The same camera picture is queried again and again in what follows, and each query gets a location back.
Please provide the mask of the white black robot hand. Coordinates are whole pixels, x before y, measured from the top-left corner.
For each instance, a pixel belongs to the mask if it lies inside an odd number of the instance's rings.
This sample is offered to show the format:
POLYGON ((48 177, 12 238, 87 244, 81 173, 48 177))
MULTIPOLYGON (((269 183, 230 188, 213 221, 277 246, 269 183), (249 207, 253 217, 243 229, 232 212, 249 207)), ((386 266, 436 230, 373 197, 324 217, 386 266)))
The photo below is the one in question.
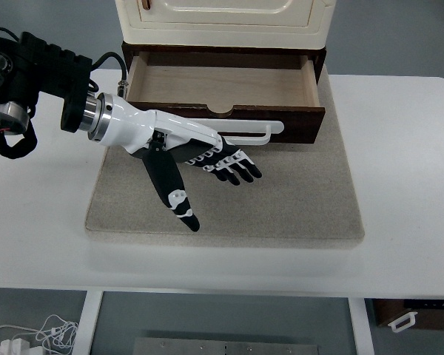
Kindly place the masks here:
POLYGON ((249 156, 214 129, 168 112, 139 110, 117 95, 87 96, 83 130, 91 141, 121 146, 137 157, 145 149, 141 159, 159 198, 192 231, 198 231, 200 223, 175 160, 186 161, 234 186, 241 184, 236 173, 248 183, 262 177, 249 156), (217 163, 196 159, 206 152, 221 152, 223 159, 217 163))

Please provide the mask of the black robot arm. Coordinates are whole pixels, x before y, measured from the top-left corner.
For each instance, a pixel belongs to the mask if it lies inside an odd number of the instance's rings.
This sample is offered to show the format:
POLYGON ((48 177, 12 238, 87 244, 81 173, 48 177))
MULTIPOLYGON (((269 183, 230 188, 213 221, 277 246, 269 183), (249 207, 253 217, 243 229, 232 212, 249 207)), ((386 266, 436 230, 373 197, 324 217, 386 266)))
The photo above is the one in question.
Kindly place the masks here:
POLYGON ((45 92, 64 101, 64 131, 85 131, 91 141, 120 146, 140 159, 162 203, 193 231, 199 230, 200 223, 190 206, 179 163, 233 185, 261 177, 249 156, 214 129, 128 103, 125 79, 119 81, 116 94, 99 92, 90 74, 100 65, 31 33, 15 35, 0 27, 0 155, 18 159, 36 148, 31 120, 38 95, 45 92))

